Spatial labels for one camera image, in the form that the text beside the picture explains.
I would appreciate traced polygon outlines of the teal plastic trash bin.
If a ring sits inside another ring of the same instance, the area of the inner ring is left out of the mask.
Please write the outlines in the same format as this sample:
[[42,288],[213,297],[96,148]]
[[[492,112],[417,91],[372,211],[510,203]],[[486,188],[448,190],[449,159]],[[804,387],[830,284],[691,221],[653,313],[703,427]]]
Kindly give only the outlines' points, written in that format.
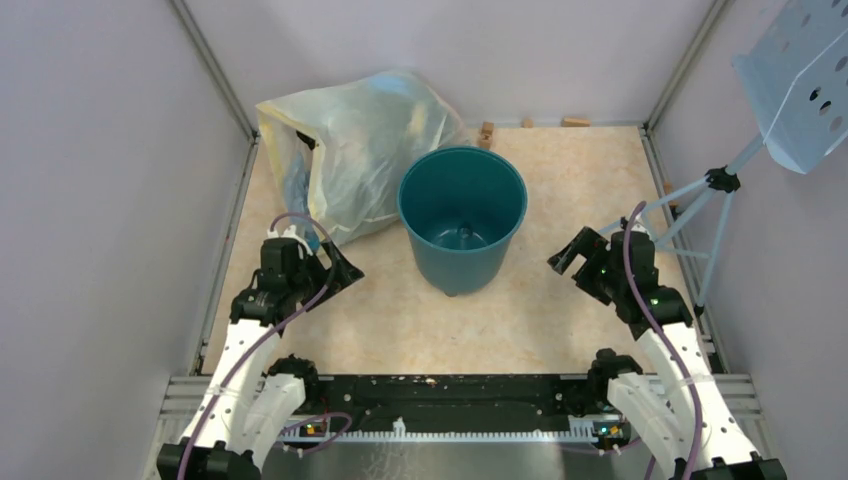
[[502,156],[453,146],[408,168],[397,207],[419,272],[453,297],[481,290],[498,274],[524,220],[528,192]]

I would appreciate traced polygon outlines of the large full translucent bag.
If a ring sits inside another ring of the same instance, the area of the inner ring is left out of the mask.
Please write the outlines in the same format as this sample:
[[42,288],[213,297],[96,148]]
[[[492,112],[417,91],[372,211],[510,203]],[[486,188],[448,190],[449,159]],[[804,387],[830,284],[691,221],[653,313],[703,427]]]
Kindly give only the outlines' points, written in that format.
[[256,110],[284,205],[338,245],[398,219],[399,184],[416,160],[471,142],[457,112],[406,70],[296,92]]

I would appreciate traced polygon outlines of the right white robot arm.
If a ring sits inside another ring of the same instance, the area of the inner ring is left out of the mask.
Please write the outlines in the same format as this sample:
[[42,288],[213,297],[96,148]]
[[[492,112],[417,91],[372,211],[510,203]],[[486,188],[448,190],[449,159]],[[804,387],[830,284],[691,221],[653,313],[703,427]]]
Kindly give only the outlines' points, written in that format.
[[613,306],[663,388],[656,394],[632,357],[601,349],[587,373],[589,404],[621,413],[649,449],[650,466],[669,479],[786,478],[731,413],[682,295],[659,282],[650,236],[625,230],[605,238],[585,227],[548,264],[562,274],[577,257],[585,261],[572,276],[576,286]]

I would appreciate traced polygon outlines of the perforated light blue panel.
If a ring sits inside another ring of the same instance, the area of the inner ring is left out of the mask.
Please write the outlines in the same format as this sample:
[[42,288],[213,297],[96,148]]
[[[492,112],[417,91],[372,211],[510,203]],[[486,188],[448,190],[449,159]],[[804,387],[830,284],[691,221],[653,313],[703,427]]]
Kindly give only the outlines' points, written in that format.
[[772,159],[810,173],[847,138],[847,3],[788,1],[733,60]]

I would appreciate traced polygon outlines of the long wooden block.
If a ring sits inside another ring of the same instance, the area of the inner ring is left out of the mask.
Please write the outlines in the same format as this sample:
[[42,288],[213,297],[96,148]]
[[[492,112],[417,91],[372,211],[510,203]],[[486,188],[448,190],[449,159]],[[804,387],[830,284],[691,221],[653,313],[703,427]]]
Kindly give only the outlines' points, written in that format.
[[561,126],[564,128],[588,128],[592,122],[587,118],[563,117]]

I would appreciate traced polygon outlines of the plain wooden cube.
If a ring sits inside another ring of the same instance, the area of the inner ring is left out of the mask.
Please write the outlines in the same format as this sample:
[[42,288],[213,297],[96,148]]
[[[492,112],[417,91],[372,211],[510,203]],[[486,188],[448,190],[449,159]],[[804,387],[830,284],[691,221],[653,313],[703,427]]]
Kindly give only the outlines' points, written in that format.
[[494,133],[494,124],[492,122],[484,122],[480,129],[480,134],[485,137],[491,137]]

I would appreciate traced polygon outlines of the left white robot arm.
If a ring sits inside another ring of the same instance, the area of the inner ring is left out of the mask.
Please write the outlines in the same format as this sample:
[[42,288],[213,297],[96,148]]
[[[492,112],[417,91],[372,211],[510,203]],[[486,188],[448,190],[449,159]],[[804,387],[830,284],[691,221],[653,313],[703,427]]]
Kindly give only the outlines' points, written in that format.
[[180,439],[156,458],[162,479],[258,479],[285,422],[319,404],[320,386],[296,373],[264,369],[285,327],[363,278],[332,241],[324,266],[306,243],[269,238],[260,266],[231,302],[221,357]]

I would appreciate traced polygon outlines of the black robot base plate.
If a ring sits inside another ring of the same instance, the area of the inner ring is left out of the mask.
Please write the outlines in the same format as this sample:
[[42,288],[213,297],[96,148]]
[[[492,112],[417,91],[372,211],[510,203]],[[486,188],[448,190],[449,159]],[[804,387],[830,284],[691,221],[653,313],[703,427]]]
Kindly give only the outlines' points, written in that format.
[[610,413],[582,375],[336,375],[306,383],[298,415],[344,412],[353,433],[564,432],[572,418]]

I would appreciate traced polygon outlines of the white toothed rail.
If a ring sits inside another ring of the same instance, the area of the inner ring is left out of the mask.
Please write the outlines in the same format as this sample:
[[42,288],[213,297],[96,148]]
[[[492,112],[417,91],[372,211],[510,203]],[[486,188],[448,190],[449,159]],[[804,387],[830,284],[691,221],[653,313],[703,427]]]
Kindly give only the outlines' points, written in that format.
[[336,440],[337,443],[595,443],[591,420],[573,420],[565,431],[531,432],[412,432],[402,419],[391,423],[388,431],[348,431]]

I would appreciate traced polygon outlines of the wooden letter cube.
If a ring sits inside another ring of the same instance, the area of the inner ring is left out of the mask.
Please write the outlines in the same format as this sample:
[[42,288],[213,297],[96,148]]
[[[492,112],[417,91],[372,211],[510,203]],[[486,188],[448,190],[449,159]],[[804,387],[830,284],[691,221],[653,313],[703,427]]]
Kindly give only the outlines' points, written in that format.
[[491,135],[481,134],[477,138],[477,146],[481,149],[490,150],[492,148],[493,138]]

